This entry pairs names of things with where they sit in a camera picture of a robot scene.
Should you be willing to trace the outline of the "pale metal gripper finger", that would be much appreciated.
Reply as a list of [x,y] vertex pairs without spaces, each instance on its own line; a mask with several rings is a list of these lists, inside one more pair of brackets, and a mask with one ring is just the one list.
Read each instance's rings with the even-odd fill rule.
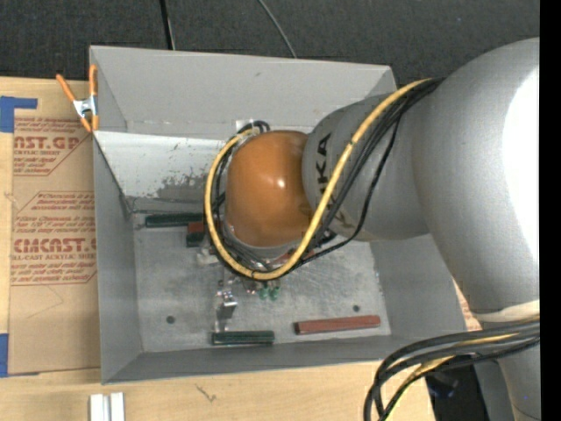
[[228,324],[233,318],[234,312],[238,307],[238,300],[231,292],[223,293],[223,301],[221,303],[221,331],[228,330]]
[[215,295],[215,304],[214,304],[214,327],[213,332],[223,332],[225,327],[224,321],[224,314],[223,314],[223,303],[224,303],[224,296],[223,291],[218,290]]

